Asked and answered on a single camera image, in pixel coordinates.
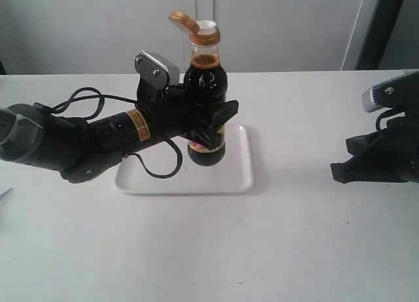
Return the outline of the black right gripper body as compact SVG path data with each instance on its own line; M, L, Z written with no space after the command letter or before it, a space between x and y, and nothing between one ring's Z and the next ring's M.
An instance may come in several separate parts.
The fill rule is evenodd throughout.
M389 109L377 117L375 125L384 137L382 148L392 172L400 180L418 183L418 110Z

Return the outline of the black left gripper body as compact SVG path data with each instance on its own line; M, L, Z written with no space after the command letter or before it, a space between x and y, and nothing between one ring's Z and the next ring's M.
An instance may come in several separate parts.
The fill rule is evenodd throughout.
M140 82L136 108L147 121L153 144L176 136L189 140L200 122L199 108L186 96L182 83L158 90Z

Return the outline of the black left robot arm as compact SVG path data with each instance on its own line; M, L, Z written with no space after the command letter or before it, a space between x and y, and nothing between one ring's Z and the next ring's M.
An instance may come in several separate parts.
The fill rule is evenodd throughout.
M225 154L224 124L238 112L236 100L222 93L194 97L183 85L153 87L141 81L134 108L100 119L64 117L70 104L106 95L92 87L76 90L56 107L15 104L1 110L1 159L60 173L70 183L90 181L123 159L159 143L188 140L189 157L213 166Z

